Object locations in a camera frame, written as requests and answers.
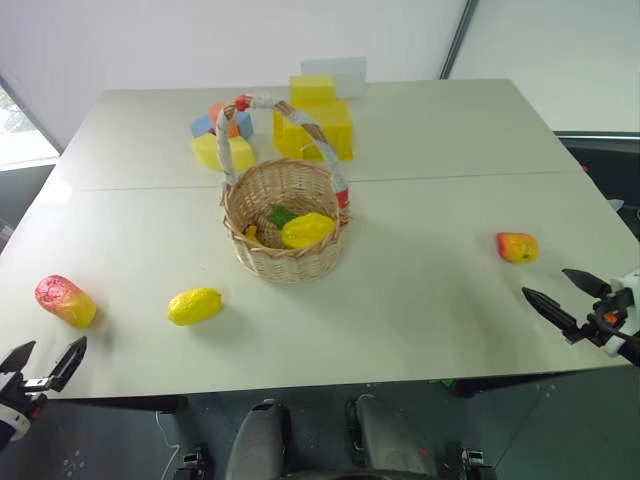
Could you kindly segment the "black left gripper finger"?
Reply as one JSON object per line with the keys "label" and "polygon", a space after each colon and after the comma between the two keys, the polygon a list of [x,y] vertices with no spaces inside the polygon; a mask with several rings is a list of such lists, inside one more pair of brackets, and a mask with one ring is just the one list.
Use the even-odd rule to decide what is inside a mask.
{"label": "black left gripper finger", "polygon": [[1,373],[21,372],[22,369],[27,364],[35,344],[36,344],[35,341],[29,341],[25,344],[22,344],[12,349],[8,353],[8,355],[1,361],[0,372]]}
{"label": "black left gripper finger", "polygon": [[82,363],[86,349],[86,336],[80,337],[68,346],[49,374],[49,390],[61,392],[65,388]]}

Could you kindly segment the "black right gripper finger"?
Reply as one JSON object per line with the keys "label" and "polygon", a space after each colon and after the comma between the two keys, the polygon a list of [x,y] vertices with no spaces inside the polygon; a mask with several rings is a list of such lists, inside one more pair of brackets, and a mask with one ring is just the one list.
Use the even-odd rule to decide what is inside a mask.
{"label": "black right gripper finger", "polygon": [[576,319],[566,313],[559,303],[547,295],[527,287],[523,287],[521,291],[534,310],[557,327],[569,343],[576,343],[581,339],[581,331]]}
{"label": "black right gripper finger", "polygon": [[611,293],[611,286],[589,272],[564,268],[562,273],[581,291],[593,298],[602,299]]}

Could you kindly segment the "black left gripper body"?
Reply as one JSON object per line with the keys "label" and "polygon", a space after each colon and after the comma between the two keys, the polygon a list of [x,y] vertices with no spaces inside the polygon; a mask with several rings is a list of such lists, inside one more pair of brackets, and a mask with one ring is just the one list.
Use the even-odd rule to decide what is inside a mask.
{"label": "black left gripper body", "polygon": [[47,402],[48,377],[25,380],[20,372],[1,374],[1,404],[26,418],[38,418]]}

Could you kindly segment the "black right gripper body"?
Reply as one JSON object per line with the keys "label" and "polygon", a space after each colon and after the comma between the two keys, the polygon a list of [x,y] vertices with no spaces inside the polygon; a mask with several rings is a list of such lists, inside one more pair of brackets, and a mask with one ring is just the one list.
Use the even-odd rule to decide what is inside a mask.
{"label": "black right gripper body", "polygon": [[602,299],[596,298],[587,322],[580,327],[581,339],[596,346],[625,346],[636,344],[636,321],[631,312],[635,308],[633,291],[623,287]]}

